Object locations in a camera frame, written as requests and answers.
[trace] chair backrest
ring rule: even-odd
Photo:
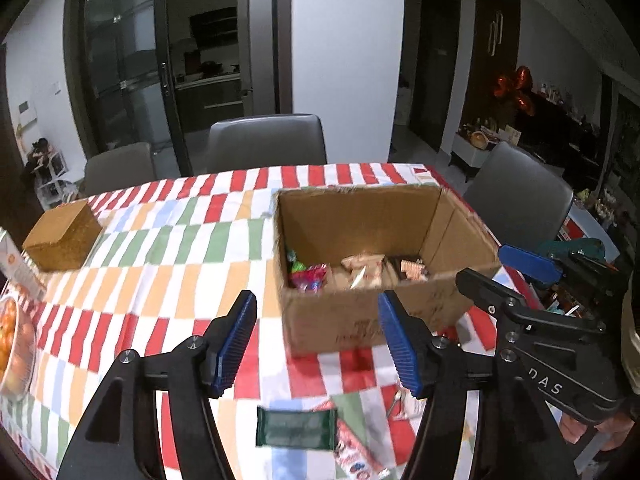
[[[156,179],[148,142],[136,142],[92,156],[84,167],[84,194],[97,195]]]
[[[501,142],[464,198],[501,244],[534,251],[558,236],[574,192],[529,153]]]
[[[320,119],[281,114],[220,121],[211,127],[207,171],[326,164]]]

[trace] small cardboard box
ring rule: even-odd
[[[275,201],[275,281],[293,355],[383,343],[378,294],[390,288],[431,330],[454,325],[472,305],[456,289],[456,273],[471,267],[493,276],[500,268],[497,245],[478,216],[438,186],[283,190]],[[332,286],[315,293],[290,288],[286,249],[295,250],[305,265],[330,264]],[[387,278],[382,287],[369,289],[335,286],[344,280],[341,260],[361,253],[420,254],[429,279]]]
[[[22,245],[42,272],[82,267],[102,231],[87,200],[45,211]]]

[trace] glass door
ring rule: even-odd
[[[144,140],[158,178],[191,174],[161,48],[166,40],[156,30],[166,22],[164,0],[84,0],[83,19],[98,149]]]

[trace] bowl of fruit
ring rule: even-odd
[[[31,318],[13,294],[0,298],[0,396],[15,402],[29,391],[36,357]]]

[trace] checkered tablecloth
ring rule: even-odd
[[[114,357],[169,351],[228,312],[252,290],[258,322],[234,386],[211,407],[236,479],[344,478],[331,453],[256,448],[256,406],[306,410],[331,397],[340,416],[399,479],[419,420],[385,411],[396,391],[386,346],[293,358],[282,334],[273,280],[273,190],[283,187],[443,185],[433,171],[409,164],[338,164],[260,168],[163,180],[105,193],[90,205],[105,227],[84,267],[43,275],[46,301],[21,305],[38,333],[36,369],[26,398],[0,400],[0,422],[44,478],[53,479],[82,412]],[[515,288],[522,278],[501,269]],[[491,353],[495,327],[473,308],[460,320],[463,347]],[[456,478],[468,478],[478,396],[468,394]],[[180,478],[167,394],[158,394],[162,458]]]

